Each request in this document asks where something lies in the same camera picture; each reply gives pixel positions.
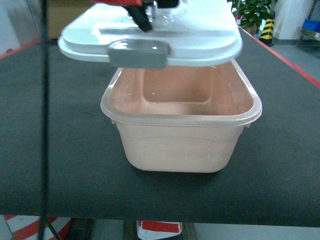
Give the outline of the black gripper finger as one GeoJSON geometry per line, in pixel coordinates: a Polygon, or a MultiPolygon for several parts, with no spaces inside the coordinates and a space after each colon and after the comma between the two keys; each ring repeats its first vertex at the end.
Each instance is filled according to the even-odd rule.
{"type": "Polygon", "coordinates": [[[144,33],[147,33],[153,29],[143,6],[130,5],[126,8],[126,10],[132,17],[133,21],[144,33]]]}

